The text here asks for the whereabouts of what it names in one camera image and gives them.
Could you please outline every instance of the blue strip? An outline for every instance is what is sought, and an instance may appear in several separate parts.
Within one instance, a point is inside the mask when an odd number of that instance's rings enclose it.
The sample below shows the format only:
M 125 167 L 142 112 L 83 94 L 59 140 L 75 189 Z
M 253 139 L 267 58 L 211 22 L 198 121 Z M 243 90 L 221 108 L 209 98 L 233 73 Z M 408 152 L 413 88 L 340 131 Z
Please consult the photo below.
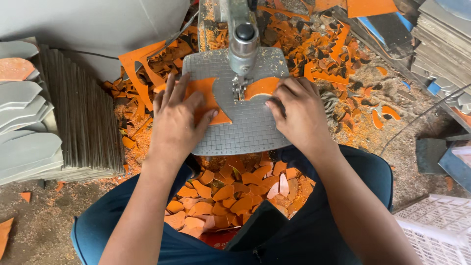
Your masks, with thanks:
M 413 29 L 414 25 L 412 25 L 412 23 L 409 22 L 409 20 L 407 20 L 403 15 L 401 15 L 401 13 L 399 12 L 396 12 L 396 15 L 399 17 L 399 19 L 401 20 L 402 24 L 404 24 L 404 26 L 406 26 L 406 29 L 411 32 L 411 30 Z
M 410 86 L 408 83 L 406 83 L 405 81 L 401 81 L 401 82 L 402 82 L 404 85 L 406 85 L 406 87 L 407 87 L 409 90 L 411 90 L 411 86 Z
M 381 37 L 379 32 L 376 30 L 376 28 L 371 24 L 371 22 L 368 20 L 367 17 L 357 17 L 357 19 L 379 40 L 381 41 L 384 45 L 386 45 L 386 42 L 384 41 L 384 38 Z
M 435 84 L 435 81 L 433 81 L 427 89 L 435 96 L 441 88 L 439 87 L 439 85 Z

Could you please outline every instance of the cable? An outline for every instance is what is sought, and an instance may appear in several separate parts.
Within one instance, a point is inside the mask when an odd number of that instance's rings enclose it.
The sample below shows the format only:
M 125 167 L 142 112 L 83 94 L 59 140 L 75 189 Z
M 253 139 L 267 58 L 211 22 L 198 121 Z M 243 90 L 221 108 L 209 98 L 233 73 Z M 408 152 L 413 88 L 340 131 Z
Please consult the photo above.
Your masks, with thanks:
M 100 56 L 100 57 L 108 58 L 108 59 L 119 60 L 117 57 L 111 57 L 111 56 L 107 56 L 107 55 L 103 55 L 103 54 L 99 54 L 99 53 L 93 53 L 93 52 L 87 52 L 87 51 L 81 51 L 81 50 L 69 50 L 69 49 L 64 49 L 64 48 L 54 48 L 54 47 L 50 47 L 50 48 L 53 49 L 53 50 L 71 51 L 71 52 L 76 52 L 76 53 L 83 53 L 83 54 Z
M 415 118 L 413 121 L 411 121 L 411 123 L 409 123 L 408 125 L 406 125 L 402 130 L 400 130 L 396 135 L 394 135 L 394 137 L 391 138 L 391 140 L 389 140 L 386 145 L 383 147 L 382 151 L 381 151 L 381 154 L 380 154 L 380 157 L 382 157 L 384 151 L 386 150 L 386 148 L 389 146 L 389 144 L 399 135 L 402 133 L 403 130 L 405 130 L 407 127 L 409 127 L 411 124 L 413 124 L 416 120 L 420 119 L 421 117 L 423 117 L 425 114 L 429 113 L 431 110 L 433 110 L 434 108 L 436 108 L 438 105 L 440 105 L 441 103 L 443 103 L 445 100 L 449 99 L 450 97 L 454 96 L 455 94 L 467 89 L 468 87 L 470 87 L 471 84 L 463 87 L 463 88 L 460 88 L 458 89 L 457 91 L 451 93 L 449 96 L 447 96 L 446 98 L 440 100 L 437 104 L 433 105 L 432 107 L 430 107 L 429 109 L 427 109 L 424 113 L 420 114 L 417 118 Z

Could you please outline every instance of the plastic crate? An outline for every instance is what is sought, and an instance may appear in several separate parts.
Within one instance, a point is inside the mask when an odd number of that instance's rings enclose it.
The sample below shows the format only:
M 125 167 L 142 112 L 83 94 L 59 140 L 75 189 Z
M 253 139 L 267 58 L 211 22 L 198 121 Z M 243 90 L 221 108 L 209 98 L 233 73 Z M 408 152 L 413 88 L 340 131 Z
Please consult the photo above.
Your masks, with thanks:
M 471 265 L 471 200 L 430 194 L 394 215 L 427 265 Z

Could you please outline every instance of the pant leg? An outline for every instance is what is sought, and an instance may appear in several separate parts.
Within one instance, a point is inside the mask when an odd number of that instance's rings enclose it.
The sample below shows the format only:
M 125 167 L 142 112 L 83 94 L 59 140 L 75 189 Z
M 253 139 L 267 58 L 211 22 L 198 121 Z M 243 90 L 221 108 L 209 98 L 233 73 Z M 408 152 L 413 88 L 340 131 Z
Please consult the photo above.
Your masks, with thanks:
M 374 154 L 340 145 L 348 163 L 391 210 L 392 171 L 386 161 Z M 304 206 L 277 234 L 257 248 L 263 263 L 310 262 L 319 264 L 361 264 L 340 235 L 327 200 L 325 188 L 312 164 L 294 146 L 279 151 L 288 167 L 298 168 L 316 181 L 316 186 Z
M 185 181 L 192 176 L 193 171 L 184 164 L 171 188 L 168 202 L 185 184 Z M 139 175 L 136 175 L 118 185 L 90 206 L 80 217 L 75 217 L 71 238 L 75 251 L 83 264 L 98 264 L 138 179 Z M 237 261 L 245 257 L 243 255 L 233 256 L 232 253 L 211 248 L 204 242 L 164 224 L 159 264 L 207 264 L 208 262 L 217 264 L 218 260 Z

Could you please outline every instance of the right hand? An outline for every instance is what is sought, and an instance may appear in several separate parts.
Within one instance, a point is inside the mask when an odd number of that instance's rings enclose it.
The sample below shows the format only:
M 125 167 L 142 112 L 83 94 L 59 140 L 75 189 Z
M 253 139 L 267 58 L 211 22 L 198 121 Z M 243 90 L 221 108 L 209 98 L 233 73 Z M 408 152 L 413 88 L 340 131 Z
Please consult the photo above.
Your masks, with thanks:
M 330 137 L 324 104 L 316 85 L 306 77 L 280 79 L 273 95 L 281 100 L 286 116 L 271 99 L 266 104 L 276 128 L 302 153 L 338 148 Z

